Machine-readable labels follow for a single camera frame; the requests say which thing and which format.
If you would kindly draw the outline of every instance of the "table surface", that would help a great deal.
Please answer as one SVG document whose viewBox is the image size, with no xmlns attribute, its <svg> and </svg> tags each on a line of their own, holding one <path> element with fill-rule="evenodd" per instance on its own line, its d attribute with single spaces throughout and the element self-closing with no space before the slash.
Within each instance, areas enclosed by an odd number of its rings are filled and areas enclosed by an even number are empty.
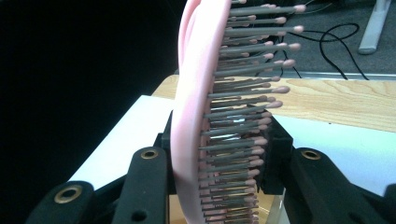
<svg viewBox="0 0 396 224">
<path fill-rule="evenodd" d="M 236 77 L 247 79 L 254 77 Z M 178 75 L 165 79 L 153 96 L 174 99 Z M 287 79 L 273 86 L 289 86 L 288 94 L 273 114 L 312 119 L 396 133 L 396 82 L 333 79 Z M 260 219 L 266 219 L 273 196 L 260 195 Z M 186 223 L 177 196 L 170 198 L 171 223 Z"/>
</svg>

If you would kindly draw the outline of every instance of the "hairbrush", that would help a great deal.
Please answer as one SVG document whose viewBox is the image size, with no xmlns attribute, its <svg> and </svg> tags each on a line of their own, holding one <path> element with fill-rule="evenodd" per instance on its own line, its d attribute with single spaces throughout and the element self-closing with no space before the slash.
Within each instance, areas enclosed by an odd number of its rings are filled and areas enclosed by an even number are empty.
<svg viewBox="0 0 396 224">
<path fill-rule="evenodd" d="M 285 18 L 265 15 L 304 11 L 304 6 L 244 7 L 243 0 L 189 0 L 178 37 L 179 80 L 171 129 L 172 165 L 188 223 L 257 222 L 256 181 L 266 139 L 259 135 L 271 122 L 266 109 L 282 102 L 264 94 L 279 77 L 234 80 L 294 65 L 267 62 L 276 50 L 299 44 L 274 44 L 270 35 L 300 33 L 283 27 Z"/>
</svg>

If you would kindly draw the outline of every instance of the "pink bristle tip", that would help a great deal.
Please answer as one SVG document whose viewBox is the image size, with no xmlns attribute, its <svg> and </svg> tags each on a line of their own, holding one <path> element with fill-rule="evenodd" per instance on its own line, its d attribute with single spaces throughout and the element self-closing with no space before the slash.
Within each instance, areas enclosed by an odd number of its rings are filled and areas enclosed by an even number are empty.
<svg viewBox="0 0 396 224">
<path fill-rule="evenodd" d="M 268 141 L 265 138 L 257 139 L 254 141 L 254 145 L 262 146 L 262 145 L 267 144 L 267 142 Z"/>
<path fill-rule="evenodd" d="M 254 180 L 254 179 L 249 179 L 249 180 L 245 181 L 245 184 L 246 184 L 246 185 L 255 185 L 255 184 L 256 184 L 256 180 Z"/>
<path fill-rule="evenodd" d="M 283 67 L 293 67 L 296 64 L 296 62 L 293 59 L 287 59 L 285 62 L 283 62 Z"/>
<path fill-rule="evenodd" d="M 256 201 L 256 199 L 253 198 L 253 197 L 246 197 L 244 199 L 244 201 L 247 202 L 247 203 L 254 203 Z"/>
<path fill-rule="evenodd" d="M 259 119 L 259 124 L 269 124 L 271 123 L 271 119 L 270 118 L 265 118 L 265 119 Z"/>
<path fill-rule="evenodd" d="M 268 99 L 267 99 L 267 101 L 270 102 L 270 103 L 274 102 L 275 100 L 276 100 L 276 98 L 273 97 L 273 96 L 270 96 L 270 97 L 268 97 Z"/>
<path fill-rule="evenodd" d="M 265 129 L 267 129 L 267 128 L 268 128 L 268 126 L 265 125 L 265 124 L 262 124 L 262 125 L 259 126 L 259 129 L 260 129 L 260 130 L 265 130 Z"/>
<path fill-rule="evenodd" d="M 294 6 L 294 8 L 296 9 L 296 12 L 305 12 L 306 5 L 298 5 L 298 6 Z"/>
<path fill-rule="evenodd" d="M 264 153 L 264 149 L 262 147 L 252 147 L 252 152 L 251 154 L 253 155 L 261 155 L 262 153 Z"/>
<path fill-rule="evenodd" d="M 248 176 L 255 176 L 255 175 L 259 175 L 260 171 L 259 170 L 251 170 L 247 172 Z"/>
<path fill-rule="evenodd" d="M 245 189 L 245 193 L 254 193 L 256 190 L 254 188 L 247 188 Z"/>
<path fill-rule="evenodd" d="M 279 108 L 283 105 L 281 101 L 275 101 L 267 105 L 267 108 Z"/>
<path fill-rule="evenodd" d="M 264 87 L 264 88 L 270 88 L 271 87 L 271 83 L 263 83 L 262 84 L 262 86 Z"/>
<path fill-rule="evenodd" d="M 288 93 L 290 88 L 287 86 L 281 86 L 272 90 L 272 93 Z"/>
<path fill-rule="evenodd" d="M 279 17 L 279 18 L 276 18 L 275 20 L 276 20 L 277 24 L 283 24 L 283 23 L 286 22 L 286 18 L 285 17 Z"/>
<path fill-rule="evenodd" d="M 274 82 L 278 82 L 280 80 L 280 77 L 272 77 L 271 80 Z"/>
<path fill-rule="evenodd" d="M 286 32 L 284 32 L 284 31 L 277 32 L 276 35 L 286 35 Z"/>
<path fill-rule="evenodd" d="M 304 30 L 303 26 L 294 26 L 294 33 L 302 33 Z"/>
<path fill-rule="evenodd" d="M 262 55 L 265 59 L 273 59 L 274 58 L 274 54 L 273 53 L 267 53 Z"/>
<path fill-rule="evenodd" d="M 256 161 L 251 161 L 250 162 L 250 165 L 252 165 L 252 166 L 260 166 L 260 165 L 263 165 L 263 164 L 264 164 L 263 160 L 256 160 Z"/>
<path fill-rule="evenodd" d="M 265 39 L 265 38 L 268 38 L 268 37 L 270 37 L 270 36 L 269 35 L 261 35 L 260 37 L 257 37 L 257 39 L 262 40 L 262 39 Z"/>
<path fill-rule="evenodd" d="M 272 117 L 272 113 L 271 112 L 264 112 L 264 113 L 262 113 L 262 117 L 263 118 L 270 118 L 270 117 Z"/>
<path fill-rule="evenodd" d="M 290 44 L 289 48 L 291 50 L 299 50 L 301 48 L 301 44 L 299 44 L 299 43 Z"/>
</svg>

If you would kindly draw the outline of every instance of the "white surface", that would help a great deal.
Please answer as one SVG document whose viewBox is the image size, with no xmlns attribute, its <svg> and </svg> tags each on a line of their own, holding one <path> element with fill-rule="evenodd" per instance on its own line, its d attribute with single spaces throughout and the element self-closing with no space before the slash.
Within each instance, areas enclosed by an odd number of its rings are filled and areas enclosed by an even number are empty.
<svg viewBox="0 0 396 224">
<path fill-rule="evenodd" d="M 125 175 L 134 153 L 150 147 L 162 133 L 173 101 L 141 96 L 70 180 L 95 189 Z M 276 116 L 295 147 L 327 154 L 352 183 L 383 195 L 396 183 L 396 133 Z"/>
<path fill-rule="evenodd" d="M 70 180 L 99 189 L 125 175 L 134 153 L 152 147 L 163 132 L 172 108 L 172 100 L 141 96 Z"/>
<path fill-rule="evenodd" d="M 396 183 L 396 133 L 275 116 L 294 147 L 325 153 L 355 185 L 383 195 Z"/>
</svg>

